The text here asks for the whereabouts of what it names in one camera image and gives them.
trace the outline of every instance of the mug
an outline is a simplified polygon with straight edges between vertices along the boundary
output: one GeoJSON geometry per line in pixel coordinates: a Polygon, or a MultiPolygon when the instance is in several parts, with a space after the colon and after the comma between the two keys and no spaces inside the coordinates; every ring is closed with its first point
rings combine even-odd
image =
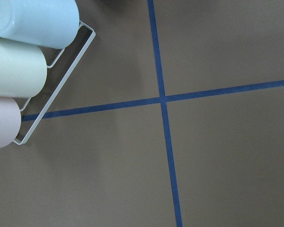
{"type": "Polygon", "coordinates": [[[0,0],[0,37],[62,49],[79,28],[75,0],[0,0]]]}
{"type": "Polygon", "coordinates": [[[10,144],[21,126],[19,107],[13,98],[0,97],[0,148],[10,144]]]}
{"type": "Polygon", "coordinates": [[[46,61],[39,47],[0,38],[0,96],[34,97],[46,76],[46,61]]]}

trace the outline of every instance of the cup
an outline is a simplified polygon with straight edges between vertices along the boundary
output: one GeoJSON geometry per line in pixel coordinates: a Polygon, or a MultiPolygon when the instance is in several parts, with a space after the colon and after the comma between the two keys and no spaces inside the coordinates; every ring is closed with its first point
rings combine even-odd
{"type": "Polygon", "coordinates": [[[46,76],[46,61],[39,47],[0,38],[0,96],[34,97],[46,76]]]}
{"type": "Polygon", "coordinates": [[[0,37],[62,49],[79,28],[75,0],[0,0],[0,37]]]}
{"type": "Polygon", "coordinates": [[[0,97],[0,148],[10,144],[21,126],[19,107],[13,98],[0,97]]]}

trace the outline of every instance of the cylindrical cup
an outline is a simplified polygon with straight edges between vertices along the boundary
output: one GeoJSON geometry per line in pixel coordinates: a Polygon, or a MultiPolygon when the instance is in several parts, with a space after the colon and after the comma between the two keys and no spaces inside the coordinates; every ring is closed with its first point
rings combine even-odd
{"type": "Polygon", "coordinates": [[[0,0],[0,37],[62,49],[79,28],[75,0],[0,0]]]}
{"type": "Polygon", "coordinates": [[[46,75],[39,47],[0,38],[0,96],[34,97],[43,88],[46,75]]]}
{"type": "Polygon", "coordinates": [[[13,98],[0,97],[0,148],[10,144],[21,126],[19,107],[13,98]]]}

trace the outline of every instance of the dish rack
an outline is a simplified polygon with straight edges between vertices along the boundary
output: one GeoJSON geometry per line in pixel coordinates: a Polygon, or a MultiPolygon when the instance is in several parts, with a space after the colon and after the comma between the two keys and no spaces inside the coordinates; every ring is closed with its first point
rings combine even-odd
{"type": "MultiPolygon", "coordinates": [[[[81,48],[81,50],[79,51],[79,53],[77,54],[76,58],[74,59],[74,61],[71,63],[70,67],[67,69],[66,73],[64,74],[64,76],[62,77],[62,79],[60,80],[57,88],[54,90],[54,92],[52,93],[52,95],[50,96],[50,98],[48,99],[48,101],[46,102],[46,104],[44,105],[44,107],[42,108],[41,112],[38,114],[37,118],[35,119],[34,123],[32,124],[32,126],[29,128],[29,130],[26,132],[26,134],[24,135],[23,139],[17,139],[15,138],[13,140],[14,143],[18,144],[18,145],[22,145],[25,144],[28,139],[31,137],[31,135],[33,134],[33,132],[35,131],[36,127],[38,126],[38,124],[40,123],[40,121],[42,120],[43,116],[45,115],[46,111],[48,110],[48,108],[50,107],[50,105],[53,103],[53,101],[55,100],[55,98],[57,97],[57,95],[59,94],[60,90],[62,89],[63,85],[65,84],[65,82],[67,81],[67,79],[69,78],[69,76],[71,75],[71,73],[73,72],[73,70],[75,69],[75,67],[77,66],[77,64],[79,63],[80,59],[82,58],[82,56],[84,55],[84,53],[86,52],[86,50],[88,49],[88,47],[90,46],[90,44],[92,43],[92,41],[94,40],[96,33],[95,31],[88,26],[87,24],[85,24],[84,22],[80,21],[79,24],[79,28],[85,27],[88,30],[91,31],[90,36],[88,37],[87,41],[85,42],[85,44],[83,45],[83,47],[81,48]]],[[[59,60],[59,58],[62,56],[63,52],[65,51],[65,48],[61,49],[60,52],[57,54],[57,56],[55,57],[55,59],[53,60],[52,64],[47,65],[48,69],[51,69],[52,67],[55,66],[55,64],[57,63],[57,61],[59,60]]],[[[31,98],[28,98],[25,102],[25,104],[23,105],[23,107],[20,109],[20,112],[23,112],[26,107],[28,106],[29,102],[30,102],[31,98]]]]}

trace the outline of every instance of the horizontal blue line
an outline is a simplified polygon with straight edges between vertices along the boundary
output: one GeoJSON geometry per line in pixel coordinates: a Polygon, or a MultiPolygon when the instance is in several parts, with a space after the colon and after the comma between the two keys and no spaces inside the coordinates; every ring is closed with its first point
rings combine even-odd
{"type": "MultiPolygon", "coordinates": [[[[105,111],[105,110],[122,109],[122,108],[141,106],[141,105],[151,105],[151,104],[158,104],[158,103],[160,103],[159,98],[147,98],[147,99],[140,99],[140,100],[134,100],[134,101],[120,102],[120,103],[96,105],[96,106],[75,108],[75,109],[69,109],[69,110],[60,110],[60,111],[47,112],[44,115],[43,119],[70,116],[70,115],[76,115],[76,114],[86,114],[86,113],[99,112],[99,111],[105,111]]],[[[22,117],[22,121],[23,122],[34,121],[37,118],[37,116],[38,114],[25,115],[22,117]]]]}
{"type": "Polygon", "coordinates": [[[253,90],[261,90],[273,87],[283,87],[284,80],[273,81],[273,82],[266,82],[266,83],[259,83],[259,84],[251,84],[251,85],[243,85],[237,87],[227,87],[227,88],[220,88],[214,90],[207,90],[207,91],[198,91],[198,92],[191,92],[179,95],[172,95],[166,96],[167,102],[174,102],[186,99],[193,99],[193,98],[202,98],[202,97],[209,97],[209,96],[218,96],[218,95],[225,95],[225,94],[232,94],[238,92],[246,92],[246,91],[253,91],[253,90]]]}

